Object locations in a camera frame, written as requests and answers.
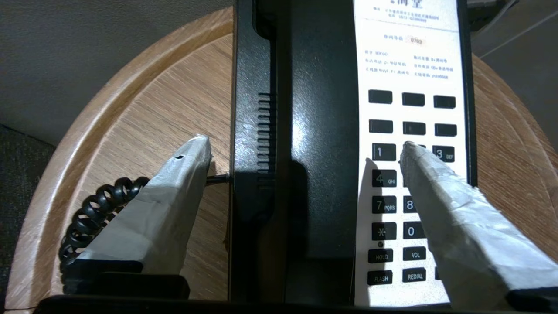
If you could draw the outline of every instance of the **black button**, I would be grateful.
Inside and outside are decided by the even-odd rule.
[[[403,270],[403,282],[426,281],[426,269],[407,268]]]
[[[413,246],[403,248],[403,260],[426,259],[426,248],[424,246]]]
[[[372,160],[395,161],[397,146],[395,144],[372,143]]]
[[[403,105],[422,107],[424,104],[424,94],[403,93]]]
[[[434,96],[434,108],[455,108],[455,97],[452,96]]]
[[[436,123],[434,125],[436,136],[456,136],[457,135],[457,125],[455,124],[441,124]]]
[[[455,149],[453,146],[432,146],[432,152],[445,163],[455,161]]]
[[[410,196],[403,196],[403,212],[404,213],[416,213],[417,209],[413,198]]]
[[[393,121],[368,120],[370,133],[393,133]]]
[[[395,222],[372,222],[372,240],[395,240],[397,224]]]
[[[371,264],[375,263],[387,263],[393,261],[393,250],[392,249],[375,249],[368,250],[368,262]]]
[[[396,213],[397,198],[395,196],[373,196],[372,213]]]
[[[407,221],[403,223],[403,239],[426,238],[420,221]]]
[[[391,270],[376,270],[368,272],[368,285],[376,286],[378,284],[391,284],[393,282],[393,273]]]
[[[368,102],[373,103],[392,103],[393,93],[391,91],[380,91],[378,89],[368,90]]]
[[[393,188],[397,186],[397,172],[395,170],[372,169],[372,186]]]
[[[426,124],[422,122],[403,122],[403,134],[424,135]]]

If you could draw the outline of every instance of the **round wooden table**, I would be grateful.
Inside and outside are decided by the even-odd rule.
[[[229,170],[233,10],[153,44],[91,100],[56,149],[20,234],[6,309],[61,294],[57,251],[72,214],[102,184],[152,177],[196,133],[211,139],[215,172]],[[473,57],[478,181],[488,199],[558,260],[558,158],[508,85]],[[205,190],[181,274],[195,299],[227,299],[228,188]]]

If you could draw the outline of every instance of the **coiled phone cord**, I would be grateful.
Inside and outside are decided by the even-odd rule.
[[[205,186],[226,183],[228,180],[227,174],[212,175],[207,178]],[[85,198],[81,208],[73,215],[58,251],[62,274],[148,182],[146,177],[139,177],[134,182],[120,178],[114,185],[105,184],[94,195]]]

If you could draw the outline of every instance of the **black coiled cord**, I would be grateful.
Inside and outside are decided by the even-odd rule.
[[[228,180],[226,174],[213,175],[207,178],[205,185],[225,183]],[[120,178],[114,182],[114,186],[105,184],[94,195],[87,196],[81,208],[73,215],[58,251],[62,274],[148,182],[146,177],[139,177],[134,182],[128,178]]]

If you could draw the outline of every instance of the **cable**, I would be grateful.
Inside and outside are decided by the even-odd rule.
[[[128,178],[120,178],[114,182],[114,186],[105,184],[99,187],[95,194],[85,198],[81,208],[73,215],[58,251],[62,275],[148,182],[146,177],[139,177],[134,182]],[[228,174],[212,175],[207,177],[205,186],[227,182]],[[62,276],[62,284],[65,285],[64,278],[65,276]]]
[[[488,31],[492,26],[494,26],[498,20],[500,20],[500,18],[502,18],[502,16],[516,3],[518,3],[519,0],[509,0],[506,5],[504,5],[504,7],[500,10],[500,12],[498,12],[498,14],[490,21],[490,23],[486,24],[483,26],[483,28],[481,28],[480,30],[478,30],[472,37],[471,40],[474,41],[476,40],[480,35],[484,34],[486,31]]]

